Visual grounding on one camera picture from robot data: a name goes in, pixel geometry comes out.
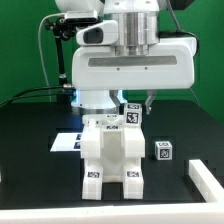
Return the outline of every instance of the white cube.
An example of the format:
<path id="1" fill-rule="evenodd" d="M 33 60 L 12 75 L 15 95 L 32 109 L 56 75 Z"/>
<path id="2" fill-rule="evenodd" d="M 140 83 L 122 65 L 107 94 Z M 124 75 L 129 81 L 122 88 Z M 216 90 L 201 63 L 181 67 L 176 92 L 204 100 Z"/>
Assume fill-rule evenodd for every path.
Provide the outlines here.
<path id="1" fill-rule="evenodd" d="M 81 158 L 100 158 L 101 153 L 101 130 L 100 126 L 96 125 L 91 127 L 86 124 L 83 132 L 82 138 L 80 140 L 81 148 Z"/>
<path id="2" fill-rule="evenodd" d="M 157 160 L 172 160 L 173 147 L 169 141 L 155 142 L 155 156 Z"/>
<path id="3" fill-rule="evenodd" d="M 141 126 L 142 106 L 136 103 L 127 103 L 124 107 L 124 125 Z"/>
<path id="4" fill-rule="evenodd" d="M 86 167 L 82 199 L 100 200 L 102 192 L 103 168 L 102 167 Z"/>
<path id="5" fill-rule="evenodd" d="M 144 180 L 140 167 L 124 167 L 124 198 L 143 199 Z"/>
<path id="6" fill-rule="evenodd" d="M 145 157 L 145 138 L 141 128 L 124 128 L 125 158 Z"/>

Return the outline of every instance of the qr code sticker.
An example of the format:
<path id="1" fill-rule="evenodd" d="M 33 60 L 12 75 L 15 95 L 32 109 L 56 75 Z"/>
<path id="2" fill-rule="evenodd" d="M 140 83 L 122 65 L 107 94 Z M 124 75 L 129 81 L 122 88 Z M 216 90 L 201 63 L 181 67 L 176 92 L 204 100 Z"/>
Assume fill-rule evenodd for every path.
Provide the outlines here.
<path id="1" fill-rule="evenodd" d="M 80 142 L 76 142 L 74 145 L 74 149 L 80 149 Z"/>
<path id="2" fill-rule="evenodd" d="M 127 124 L 138 124 L 138 116 L 139 116 L 138 113 L 128 112 L 126 123 Z"/>
<path id="3" fill-rule="evenodd" d="M 127 172 L 128 177 L 139 177 L 139 172 L 136 171 L 128 171 Z"/>
<path id="4" fill-rule="evenodd" d="M 169 146 L 167 142 L 159 142 L 159 146 Z"/>
<path id="5" fill-rule="evenodd" d="M 108 130 L 117 130 L 117 129 L 119 129 L 119 127 L 116 125 L 109 125 L 109 126 L 107 126 L 107 129 Z"/>
<path id="6" fill-rule="evenodd" d="M 100 173 L 98 173 L 98 172 L 88 172 L 87 177 L 90 177 L 90 178 L 99 178 L 100 177 Z"/>
<path id="7" fill-rule="evenodd" d="M 109 114 L 109 115 L 107 115 L 107 118 L 117 118 L 117 115 L 116 114 Z"/>
<path id="8" fill-rule="evenodd" d="M 140 106 L 138 104 L 128 104 L 128 109 L 131 110 L 138 110 L 140 108 Z"/>
<path id="9" fill-rule="evenodd" d="M 82 134 L 78 134 L 76 140 L 81 140 Z"/>
<path id="10" fill-rule="evenodd" d="M 160 150 L 160 158 L 169 158 L 169 149 Z"/>

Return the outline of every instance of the cable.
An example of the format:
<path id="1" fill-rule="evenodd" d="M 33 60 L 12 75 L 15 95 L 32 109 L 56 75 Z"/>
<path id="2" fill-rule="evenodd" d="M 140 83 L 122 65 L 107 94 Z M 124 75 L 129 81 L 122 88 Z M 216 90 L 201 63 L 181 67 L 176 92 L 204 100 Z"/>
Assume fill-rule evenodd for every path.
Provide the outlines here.
<path id="1" fill-rule="evenodd" d="M 195 100 L 197 101 L 198 106 L 201 107 L 200 101 L 198 100 L 198 98 L 197 98 L 196 94 L 194 93 L 194 91 L 192 90 L 192 88 L 189 88 L 189 90 L 191 91 L 192 95 L 194 96 Z"/>
<path id="2" fill-rule="evenodd" d="M 181 28 L 180 28 L 180 24 L 179 24 L 179 22 L 178 22 L 178 20 L 177 20 L 177 17 L 176 17 L 176 15 L 175 15 L 174 11 L 173 11 L 173 8 L 172 8 L 172 5 L 171 5 L 171 3 L 170 3 L 170 0 L 166 0 L 166 4 L 167 4 L 167 9 L 168 9 L 168 11 L 169 11 L 169 13 L 170 13 L 170 16 L 171 16 L 172 19 L 173 19 L 173 22 L 174 22 L 174 24 L 175 24 L 177 30 L 181 30 Z"/>
<path id="3" fill-rule="evenodd" d="M 41 65 L 42 65 L 42 70 L 43 70 L 43 74 L 44 74 L 44 78 L 45 78 L 45 82 L 46 82 L 46 86 L 49 87 L 49 80 L 48 80 L 48 75 L 47 75 L 47 71 L 46 71 L 46 67 L 45 67 L 45 62 L 44 62 L 44 57 L 43 57 L 43 50 L 42 50 L 42 43 L 41 43 L 41 29 L 43 26 L 43 23 L 46 19 L 52 18 L 52 17 L 60 17 L 60 16 L 64 16 L 65 13 L 57 13 L 57 14 L 52 14 L 52 15 L 48 15 L 46 17 L 44 17 L 40 23 L 39 29 L 38 29 L 38 46 L 39 46 L 39 53 L 40 53 L 40 60 L 41 60 Z"/>
<path id="4" fill-rule="evenodd" d="M 5 104 L 12 102 L 14 100 L 21 100 L 21 99 L 27 99 L 27 98 L 37 98 L 37 97 L 49 97 L 49 96 L 56 96 L 57 94 L 44 94 L 44 95 L 33 95 L 33 96 L 20 96 L 20 97 L 13 97 L 9 100 L 3 101 L 0 103 L 0 108 L 3 107 Z"/>
<path id="5" fill-rule="evenodd" d="M 177 35 L 178 34 L 179 35 L 181 35 L 181 34 L 188 35 L 188 36 L 194 37 L 196 39 L 196 41 L 197 41 L 197 48 L 196 48 L 196 53 L 195 53 L 195 55 L 196 55 L 198 53 L 198 51 L 200 50 L 200 42 L 199 42 L 198 37 L 194 33 L 191 33 L 191 32 L 185 31 L 185 30 L 178 30 Z"/>
<path id="6" fill-rule="evenodd" d="M 20 96 L 22 96 L 24 94 L 31 93 L 31 92 L 42 91 L 42 90 L 52 90 L 52 89 L 62 89 L 62 88 L 63 88 L 62 86 L 49 86 L 49 87 L 40 87 L 40 88 L 27 89 L 27 90 L 24 90 L 24 91 L 22 91 L 20 93 L 17 93 L 12 98 L 20 97 Z"/>

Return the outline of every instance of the black cable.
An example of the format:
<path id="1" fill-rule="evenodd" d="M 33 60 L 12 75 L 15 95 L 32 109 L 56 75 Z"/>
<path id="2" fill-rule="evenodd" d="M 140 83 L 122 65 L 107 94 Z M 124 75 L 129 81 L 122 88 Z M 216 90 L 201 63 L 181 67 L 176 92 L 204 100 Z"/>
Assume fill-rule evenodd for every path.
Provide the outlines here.
<path id="1" fill-rule="evenodd" d="M 167 9 L 168 9 L 168 11 L 170 13 L 171 18 L 173 19 L 173 22 L 174 22 L 177 30 L 181 30 L 180 24 L 179 24 L 179 22 L 177 20 L 177 17 L 175 15 L 174 11 L 173 11 L 173 8 L 172 8 L 172 5 L 170 3 L 170 0 L 166 0 L 166 4 L 167 4 Z"/>
<path id="2" fill-rule="evenodd" d="M 21 99 L 28 99 L 28 98 L 37 98 L 37 97 L 49 97 L 49 96 L 56 96 L 57 94 L 43 94 L 43 95 L 32 95 L 32 96 L 19 96 L 19 97 L 13 97 L 9 100 L 3 101 L 0 103 L 0 108 L 4 106 L 5 104 L 8 104 L 9 102 L 13 102 L 14 100 L 21 100 Z"/>
<path id="3" fill-rule="evenodd" d="M 198 106 L 201 107 L 200 101 L 199 101 L 197 95 L 195 94 L 195 92 L 193 91 L 193 89 L 192 88 L 189 88 L 189 90 L 191 91 L 191 93 L 192 93 L 194 99 L 196 100 Z"/>
<path id="4" fill-rule="evenodd" d="M 159 38 L 183 37 L 183 36 L 186 36 L 186 35 L 194 37 L 197 41 L 197 49 L 196 49 L 196 53 L 195 53 L 195 55 L 196 55 L 198 53 L 199 49 L 200 49 L 200 43 L 199 43 L 198 37 L 194 33 L 191 33 L 191 32 L 185 31 L 185 30 L 181 30 L 180 24 L 179 24 L 179 22 L 177 20 L 177 17 L 175 15 L 174 11 L 173 11 L 170 0 L 166 0 L 166 3 L 167 3 L 167 9 L 170 13 L 170 16 L 173 19 L 173 22 L 174 22 L 177 30 L 175 30 L 175 31 L 171 31 L 171 30 L 160 31 L 159 34 L 158 34 Z"/>
<path id="5" fill-rule="evenodd" d="M 16 97 L 20 97 L 24 94 L 27 94 L 27 93 L 31 93 L 31 92 L 36 92 L 36 91 L 42 91 L 42 90 L 50 90 L 50 89 L 63 89 L 63 86 L 47 86 L 47 87 L 40 87 L 40 88 L 33 88 L 33 89 L 27 89 L 27 90 L 24 90 L 20 93 L 17 93 L 16 95 L 14 95 L 12 97 L 13 98 L 16 98 Z"/>

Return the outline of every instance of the white bar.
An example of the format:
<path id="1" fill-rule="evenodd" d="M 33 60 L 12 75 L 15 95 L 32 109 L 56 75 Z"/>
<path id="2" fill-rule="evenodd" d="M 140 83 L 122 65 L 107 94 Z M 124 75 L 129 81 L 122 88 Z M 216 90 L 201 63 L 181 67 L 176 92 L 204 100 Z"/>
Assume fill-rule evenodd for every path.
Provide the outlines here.
<path id="1" fill-rule="evenodd" d="M 189 176 L 206 202 L 224 202 L 224 189 L 201 160 L 189 161 Z"/>
<path id="2" fill-rule="evenodd" d="M 223 224 L 224 203 L 0 211 L 0 224 Z"/>

